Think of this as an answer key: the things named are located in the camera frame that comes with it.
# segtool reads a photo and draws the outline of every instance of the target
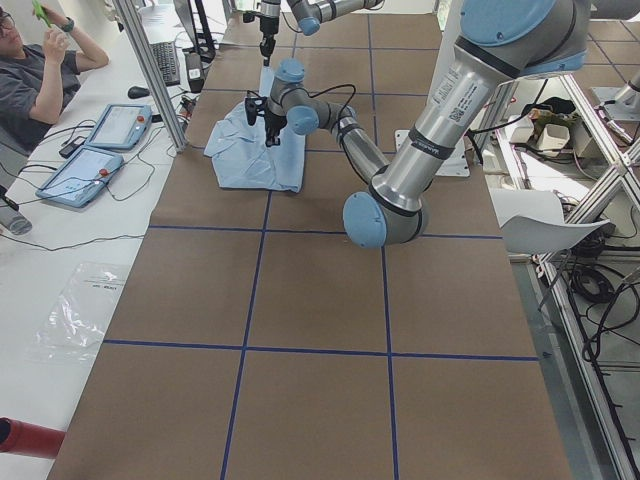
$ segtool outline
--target white table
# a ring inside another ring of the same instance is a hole
[[[175,31],[166,29],[148,34],[151,42],[173,40],[176,35]],[[109,103],[153,105],[151,97],[127,98],[131,86],[143,86],[145,82],[125,34],[111,49],[110,58],[107,67],[88,75],[52,131],[73,127],[85,119],[97,120]],[[184,66],[182,70],[182,79],[186,79]],[[169,89],[171,96],[179,92],[180,87]],[[150,130],[159,125],[152,125]],[[45,141],[33,152],[30,163],[55,167],[62,164],[58,150],[68,135],[61,134]],[[149,133],[140,144],[143,145],[147,138]],[[107,192],[102,192],[81,211],[43,202],[26,204],[20,211],[32,222],[33,230],[14,238],[58,247],[99,237],[143,235],[171,168],[174,154],[171,145],[166,130],[162,130],[142,154],[156,171],[150,183],[129,200],[116,202]],[[125,161],[138,149],[125,154]],[[144,184],[150,170],[148,165],[134,160],[114,176],[110,189],[117,197],[126,196]],[[41,185],[51,173],[43,169],[28,170],[21,178]],[[18,203],[28,202],[36,198],[34,190],[18,179],[8,196]],[[91,365],[37,363],[29,359],[27,349],[34,343],[36,331],[48,318],[59,293],[79,263],[131,265],[141,242],[140,239],[116,240],[52,253],[0,238],[0,417],[66,430]],[[45,479],[52,463],[0,454],[0,480]]]

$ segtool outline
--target person's arm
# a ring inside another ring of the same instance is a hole
[[[58,27],[63,27],[69,20],[49,7],[43,6],[45,13],[51,23]],[[101,68],[109,64],[109,56],[100,46],[93,41],[82,29],[75,26],[70,32],[71,37],[80,47],[80,52],[76,54],[76,64],[79,72],[86,72],[95,68]]]
[[[45,32],[42,44],[44,52],[42,87],[29,111],[30,118],[50,125],[60,118],[64,98],[60,65],[68,47],[69,40],[63,32],[54,29]]]

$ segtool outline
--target blue-framed tablet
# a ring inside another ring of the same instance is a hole
[[[93,200],[124,165],[119,153],[80,147],[36,190],[36,196],[81,208]]]
[[[151,116],[149,105],[107,105],[84,144],[105,150],[129,151],[147,131]]]

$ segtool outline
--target brown table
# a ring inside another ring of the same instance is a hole
[[[256,25],[225,40],[49,479],[570,479],[481,169],[382,250],[344,233],[364,186],[325,132],[300,194],[218,188],[197,147],[261,68]],[[278,42],[310,90],[355,83],[391,155],[440,33],[351,15]]]

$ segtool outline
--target black mouse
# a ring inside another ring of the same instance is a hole
[[[142,98],[149,95],[149,89],[144,87],[131,87],[127,92],[129,98]]]

